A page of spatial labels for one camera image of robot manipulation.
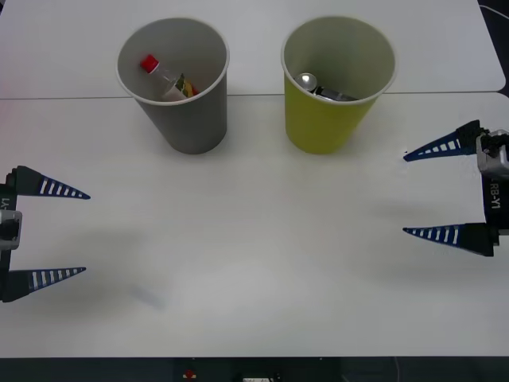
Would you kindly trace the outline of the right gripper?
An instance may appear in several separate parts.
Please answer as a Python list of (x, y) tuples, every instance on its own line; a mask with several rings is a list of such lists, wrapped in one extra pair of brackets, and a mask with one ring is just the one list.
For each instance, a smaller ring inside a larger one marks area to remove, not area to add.
[[(479, 120), (433, 140), (403, 156), (406, 162), (431, 158), (468, 156), (476, 153), (476, 139), (482, 135)], [(483, 257), (494, 256), (495, 240), (508, 235), (508, 181), (482, 176), (486, 223), (452, 224), (402, 230), (419, 239), (458, 248)]]

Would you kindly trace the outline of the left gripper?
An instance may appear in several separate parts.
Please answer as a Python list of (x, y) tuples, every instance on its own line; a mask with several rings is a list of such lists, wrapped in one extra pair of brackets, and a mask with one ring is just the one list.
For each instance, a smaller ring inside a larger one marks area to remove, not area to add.
[(1, 185), (1, 279), (4, 279), (6, 275), (1, 301), (4, 303), (24, 298), (33, 292), (70, 279), (87, 270), (86, 267), (71, 267), (9, 271), (7, 273), (10, 268), (11, 252), (18, 248), (17, 195), (91, 199), (85, 192), (47, 177), (27, 166), (13, 168), (6, 176), (6, 184)]

